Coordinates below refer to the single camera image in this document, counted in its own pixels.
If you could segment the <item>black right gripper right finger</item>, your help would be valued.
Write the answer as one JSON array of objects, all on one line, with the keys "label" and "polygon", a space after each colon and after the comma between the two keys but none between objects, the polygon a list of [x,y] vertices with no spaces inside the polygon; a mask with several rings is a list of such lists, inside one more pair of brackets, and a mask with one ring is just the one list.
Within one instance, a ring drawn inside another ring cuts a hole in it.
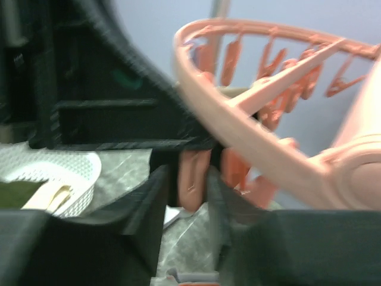
[{"label": "black right gripper right finger", "polygon": [[264,210],[207,175],[214,268],[222,285],[379,285],[380,213]]}]

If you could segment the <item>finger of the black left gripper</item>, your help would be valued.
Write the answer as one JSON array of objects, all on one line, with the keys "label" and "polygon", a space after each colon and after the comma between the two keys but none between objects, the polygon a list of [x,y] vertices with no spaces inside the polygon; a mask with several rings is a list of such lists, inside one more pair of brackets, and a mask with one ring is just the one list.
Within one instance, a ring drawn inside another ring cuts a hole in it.
[{"label": "finger of the black left gripper", "polygon": [[44,3],[50,149],[201,151],[215,141],[129,41],[105,1]]}]

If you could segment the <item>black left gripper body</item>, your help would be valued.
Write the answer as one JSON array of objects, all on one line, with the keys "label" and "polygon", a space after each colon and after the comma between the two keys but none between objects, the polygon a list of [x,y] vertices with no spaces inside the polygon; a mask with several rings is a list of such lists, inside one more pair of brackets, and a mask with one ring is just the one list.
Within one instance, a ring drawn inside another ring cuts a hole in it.
[{"label": "black left gripper body", "polygon": [[54,9],[59,1],[1,1],[1,133],[53,149],[60,140],[54,104]]}]

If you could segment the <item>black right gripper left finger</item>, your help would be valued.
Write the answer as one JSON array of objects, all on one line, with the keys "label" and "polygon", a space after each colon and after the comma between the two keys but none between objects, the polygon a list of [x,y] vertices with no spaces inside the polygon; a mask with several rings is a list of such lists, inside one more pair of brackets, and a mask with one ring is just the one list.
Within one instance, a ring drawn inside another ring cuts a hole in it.
[{"label": "black right gripper left finger", "polygon": [[2,285],[149,285],[157,272],[168,168],[83,217],[1,212]]}]

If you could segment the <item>grey striped boxer underwear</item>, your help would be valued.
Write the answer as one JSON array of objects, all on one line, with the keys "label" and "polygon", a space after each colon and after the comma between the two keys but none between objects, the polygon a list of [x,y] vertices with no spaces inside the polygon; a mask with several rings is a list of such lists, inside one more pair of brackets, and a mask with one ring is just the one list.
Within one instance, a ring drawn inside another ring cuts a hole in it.
[{"label": "grey striped boxer underwear", "polygon": [[219,273],[179,272],[176,268],[166,271],[164,276],[151,279],[150,286],[220,286]]}]

